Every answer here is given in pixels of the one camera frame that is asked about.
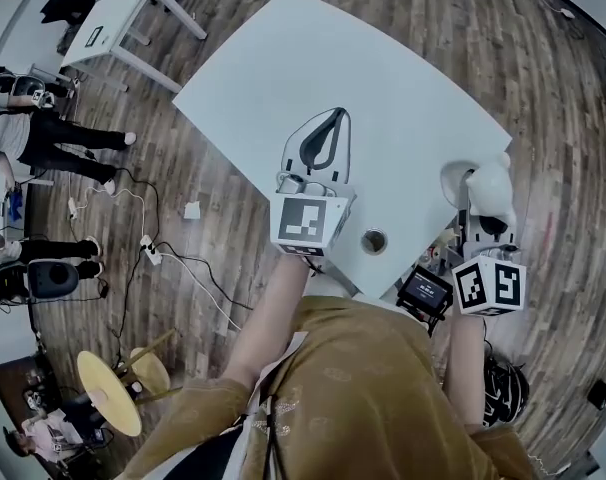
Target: extension cord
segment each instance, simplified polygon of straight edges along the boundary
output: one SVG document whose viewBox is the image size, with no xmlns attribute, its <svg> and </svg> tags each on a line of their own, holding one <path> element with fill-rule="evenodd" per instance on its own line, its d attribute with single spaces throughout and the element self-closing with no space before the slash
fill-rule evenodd
<svg viewBox="0 0 606 480">
<path fill-rule="evenodd" d="M 76 209 L 76 203 L 74 202 L 74 198 L 70 197 L 67 200 L 67 207 L 70 210 L 70 219 L 76 220 L 79 217 L 79 211 Z"/>
<path fill-rule="evenodd" d="M 163 257 L 159 251 L 152 246 L 152 239 L 150 238 L 150 235 L 145 235 L 143 238 L 141 238 L 141 247 L 145 249 L 145 254 L 147 254 L 148 258 L 150 258 L 152 265 L 161 264 Z"/>
</svg>

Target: white desk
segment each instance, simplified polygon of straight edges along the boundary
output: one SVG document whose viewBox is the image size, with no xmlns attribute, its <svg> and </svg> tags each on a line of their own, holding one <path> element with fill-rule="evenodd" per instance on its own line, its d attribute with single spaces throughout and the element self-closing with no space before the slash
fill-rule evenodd
<svg viewBox="0 0 606 480">
<path fill-rule="evenodd" d="M 100 0 L 81 25 L 70 49 L 63 59 L 64 66 L 72 66 L 88 75 L 100 78 L 103 82 L 118 89 L 127 91 L 127 85 L 118 80 L 106 77 L 83 64 L 84 60 L 101 55 L 114 55 L 144 75 L 155 80 L 172 92 L 179 92 L 181 86 L 157 69 L 121 47 L 123 37 L 128 34 L 141 44 L 150 44 L 150 39 L 132 28 L 132 23 L 149 0 Z M 207 34 L 183 10 L 176 0 L 159 0 L 176 17 L 189 28 L 196 37 L 205 39 Z"/>
<path fill-rule="evenodd" d="M 266 197 L 287 138 L 336 106 L 352 118 L 358 195 L 332 262 L 378 298 L 454 217 L 441 168 L 505 150 L 507 133 L 450 79 L 382 32 L 319 0 L 272 0 L 174 104 Z M 388 237 L 378 256 L 361 236 Z"/>
</svg>

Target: sneaker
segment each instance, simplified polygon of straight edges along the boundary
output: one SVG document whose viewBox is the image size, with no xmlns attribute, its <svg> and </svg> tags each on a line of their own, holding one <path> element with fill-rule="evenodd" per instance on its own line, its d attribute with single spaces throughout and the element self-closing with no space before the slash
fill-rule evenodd
<svg viewBox="0 0 606 480">
<path fill-rule="evenodd" d="M 136 133 L 134 133 L 134 132 L 127 132 L 125 134 L 125 145 L 126 146 L 131 146 L 135 142 L 136 142 Z"/>
<path fill-rule="evenodd" d="M 99 265 L 99 272 L 98 272 L 98 274 L 94 274 L 94 279 L 96 279 L 97 277 L 99 277 L 105 271 L 105 265 L 103 265 L 103 262 L 102 261 L 98 261 L 97 263 Z"/>
<path fill-rule="evenodd" d="M 116 183 L 114 183 L 114 179 L 108 180 L 103 184 L 105 191 L 108 195 L 113 196 L 114 192 L 116 192 Z"/>
<path fill-rule="evenodd" d="M 96 250 L 98 251 L 96 254 L 93 254 L 92 256 L 100 256 L 101 254 L 103 254 L 103 249 L 101 248 L 101 244 L 99 244 L 99 241 L 94 238 L 93 236 L 88 236 L 85 238 L 88 242 L 92 242 L 94 245 L 96 245 Z"/>
</svg>

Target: wooden floor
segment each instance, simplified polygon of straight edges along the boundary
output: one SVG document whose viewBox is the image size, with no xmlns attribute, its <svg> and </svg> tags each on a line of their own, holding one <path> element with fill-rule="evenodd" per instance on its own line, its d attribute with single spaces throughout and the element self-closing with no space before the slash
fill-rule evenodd
<svg viewBox="0 0 606 480">
<path fill-rule="evenodd" d="M 199 42 L 159 7 L 146 9 L 138 27 L 149 48 L 127 47 L 185 83 L 245 20 L 269 0 L 179 0 L 207 30 Z M 519 214 L 519 236 L 529 267 L 529 310 L 488 319 L 488 337 L 510 355 L 531 383 L 531 399 L 517 427 L 529 453 L 549 471 L 582 456 L 606 423 L 586 401 L 597 378 L 606 381 L 606 40 L 582 19 L 573 24 L 550 7 L 556 0 L 324 0 L 381 29 L 424 57 L 475 98 L 514 138 L 509 153 Z M 126 94 L 88 80 L 77 120 L 86 126 L 133 130 L 139 141 L 126 153 L 101 158 L 155 183 L 161 198 L 161 237 L 179 253 L 207 258 L 235 299 L 256 303 L 275 253 L 267 240 L 262 196 L 172 106 L 171 94 L 138 73 L 104 62 L 130 85 Z M 444 119 L 448 109 L 443 109 Z M 34 232 L 69 240 L 67 175 L 53 189 L 35 191 Z M 145 196 L 148 234 L 156 232 L 154 194 Z M 87 180 L 72 176 L 71 193 L 84 200 Z M 81 237 L 105 245 L 107 300 L 35 306 L 36 324 L 62 384 L 79 386 L 75 358 L 87 349 L 114 361 L 111 334 L 123 311 L 126 275 L 137 258 L 141 203 L 127 194 L 116 202 L 91 194 L 73 223 Z M 181 215 L 199 200 L 200 221 Z M 207 272 L 195 271 L 212 288 Z M 93 296 L 88 282 L 80 296 Z M 242 324 L 247 312 L 230 308 Z M 165 258 L 161 268 L 142 261 L 131 285 L 121 339 L 124 351 L 167 329 L 178 334 L 161 351 L 175 384 L 187 376 L 221 370 L 236 333 L 207 295 Z M 447 325 L 434 339 L 443 366 Z M 144 433 L 118 435 L 106 453 L 111 472 L 121 470 L 153 428 L 167 402 L 146 406 Z"/>
</svg>

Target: white table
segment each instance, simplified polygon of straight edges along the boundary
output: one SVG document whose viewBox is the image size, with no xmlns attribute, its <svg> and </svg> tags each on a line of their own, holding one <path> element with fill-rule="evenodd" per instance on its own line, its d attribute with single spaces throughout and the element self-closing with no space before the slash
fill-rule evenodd
<svg viewBox="0 0 606 480">
<path fill-rule="evenodd" d="M 421 57 L 319 0 L 272 0 L 223 44 L 174 104 L 266 197 L 287 138 L 315 114 L 352 119 L 357 193 L 331 261 L 380 297 L 454 217 L 441 168 L 483 161 L 510 136 Z M 382 229 L 378 256 L 361 246 Z"/>
<path fill-rule="evenodd" d="M 70 49 L 63 59 L 62 67 L 72 66 L 79 71 L 100 78 L 103 82 L 118 89 L 127 91 L 127 85 L 122 82 L 106 77 L 91 67 L 83 64 L 83 61 L 101 55 L 113 55 L 144 75 L 155 80 L 172 92 L 179 92 L 181 86 L 174 80 L 153 68 L 146 62 L 121 47 L 123 37 L 127 34 L 143 45 L 150 44 L 150 38 L 132 28 L 132 23 L 149 0 L 100 0 L 92 8 L 89 16 L 81 25 Z M 176 0 L 159 0 L 176 17 L 189 28 L 196 37 L 205 39 L 207 34 L 203 29 L 183 10 Z"/>
</svg>

